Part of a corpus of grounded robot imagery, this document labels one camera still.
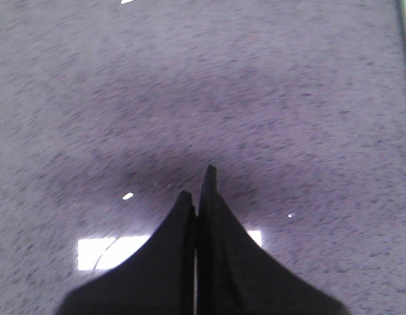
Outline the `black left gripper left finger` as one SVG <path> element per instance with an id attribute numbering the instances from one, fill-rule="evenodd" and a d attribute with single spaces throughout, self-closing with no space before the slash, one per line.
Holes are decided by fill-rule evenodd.
<path id="1" fill-rule="evenodd" d="M 65 296 L 57 314 L 193 314 L 196 213 L 182 191 L 148 241 Z"/>

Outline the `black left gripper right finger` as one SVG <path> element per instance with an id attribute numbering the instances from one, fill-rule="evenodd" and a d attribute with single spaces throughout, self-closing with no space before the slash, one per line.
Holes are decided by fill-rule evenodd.
<path id="1" fill-rule="evenodd" d="M 246 232 L 217 190 L 210 165 L 197 232 L 198 314 L 349 314 L 342 302 L 291 273 Z"/>

